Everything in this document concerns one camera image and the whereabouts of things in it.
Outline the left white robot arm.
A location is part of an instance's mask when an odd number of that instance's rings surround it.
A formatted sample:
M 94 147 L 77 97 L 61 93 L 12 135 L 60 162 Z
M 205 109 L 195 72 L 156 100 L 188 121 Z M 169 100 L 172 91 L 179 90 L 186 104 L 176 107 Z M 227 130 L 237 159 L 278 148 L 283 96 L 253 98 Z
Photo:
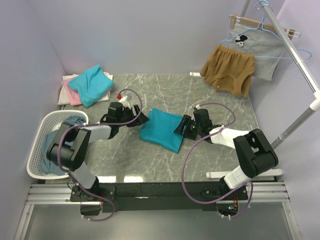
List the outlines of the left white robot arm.
M 128 107 L 121 102 L 112 102 L 99 126 L 72 128 L 73 123 L 62 123 L 46 150 L 46 158 L 63 173 L 70 172 L 72 179 L 82 185 L 82 195 L 88 201 L 94 201 L 100 195 L 100 187 L 98 177 L 85 163 L 89 143 L 112 139 L 121 126 L 132 128 L 148 121 L 138 105 Z

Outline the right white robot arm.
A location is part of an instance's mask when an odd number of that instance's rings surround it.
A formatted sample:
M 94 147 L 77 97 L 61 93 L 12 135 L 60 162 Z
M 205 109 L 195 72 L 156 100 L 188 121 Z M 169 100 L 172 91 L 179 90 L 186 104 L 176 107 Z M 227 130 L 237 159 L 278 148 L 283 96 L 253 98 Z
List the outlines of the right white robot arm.
M 221 178 L 219 193 L 230 200 L 237 194 L 237 187 L 255 177 L 280 176 L 275 169 L 279 159 L 260 129 L 235 130 L 224 125 L 214 125 L 205 108 L 196 108 L 193 116 L 184 115 L 174 130 L 175 134 L 195 140 L 198 136 L 209 144 L 222 145 L 234 149 L 239 166 Z

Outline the teal t shirt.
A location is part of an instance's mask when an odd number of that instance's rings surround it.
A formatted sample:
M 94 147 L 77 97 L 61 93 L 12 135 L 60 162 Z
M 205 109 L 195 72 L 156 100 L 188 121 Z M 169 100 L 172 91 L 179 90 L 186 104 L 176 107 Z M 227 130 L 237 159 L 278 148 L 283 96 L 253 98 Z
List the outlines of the teal t shirt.
M 153 108 L 149 112 L 148 118 L 149 121 L 144 123 L 139 129 L 139 139 L 178 153 L 183 136 L 174 133 L 174 130 L 181 123 L 183 117 Z

